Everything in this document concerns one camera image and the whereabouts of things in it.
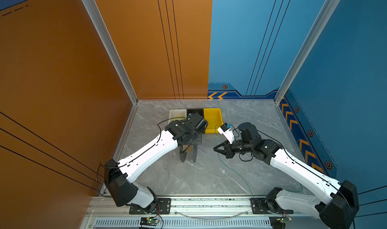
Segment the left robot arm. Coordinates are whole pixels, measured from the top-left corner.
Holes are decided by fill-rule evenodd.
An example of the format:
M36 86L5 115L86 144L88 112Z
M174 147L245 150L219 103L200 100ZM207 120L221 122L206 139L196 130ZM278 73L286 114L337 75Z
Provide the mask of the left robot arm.
M158 198L149 187L136 183L137 178L153 163L170 151L183 146L194 145L203 134L208 122L198 113L191 117L169 120L162 128L157 124L159 134L135 153L115 161L110 159L104 167L104 184L117 207L137 205L147 213L155 212Z

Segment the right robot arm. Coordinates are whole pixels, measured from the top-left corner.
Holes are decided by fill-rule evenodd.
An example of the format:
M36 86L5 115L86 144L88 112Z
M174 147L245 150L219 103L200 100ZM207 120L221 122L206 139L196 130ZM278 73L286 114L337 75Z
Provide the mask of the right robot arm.
M306 195L275 187L263 201L267 212L301 212L319 218L330 229L352 226L359 211L357 188L353 183L348 180L340 182L311 168L291 155L280 142L271 137L263 139L249 122L238 126L238 138L227 123L215 126L215 129L226 137L224 142L214 147L215 152L228 159L236 154L250 153L254 159L284 172L312 192L312 195Z

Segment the grey perforated cable spool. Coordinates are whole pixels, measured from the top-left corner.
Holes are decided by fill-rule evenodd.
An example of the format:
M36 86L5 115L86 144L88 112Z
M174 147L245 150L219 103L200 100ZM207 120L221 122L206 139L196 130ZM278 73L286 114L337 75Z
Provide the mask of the grey perforated cable spool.
M195 163L197 161L198 145L181 145L179 148L179 158L182 163L185 161Z

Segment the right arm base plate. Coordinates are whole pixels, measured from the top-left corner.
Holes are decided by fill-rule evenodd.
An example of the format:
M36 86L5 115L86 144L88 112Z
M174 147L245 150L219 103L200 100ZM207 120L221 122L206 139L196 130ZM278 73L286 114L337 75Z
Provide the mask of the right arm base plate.
M253 214L294 214L293 210L284 210L275 200L266 198L251 198Z

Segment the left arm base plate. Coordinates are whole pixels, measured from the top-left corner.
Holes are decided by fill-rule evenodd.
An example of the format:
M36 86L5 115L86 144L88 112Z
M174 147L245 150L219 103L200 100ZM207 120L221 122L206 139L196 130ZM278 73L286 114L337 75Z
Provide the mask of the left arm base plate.
M158 198L143 209L139 205L131 204L129 214L170 214L171 198Z

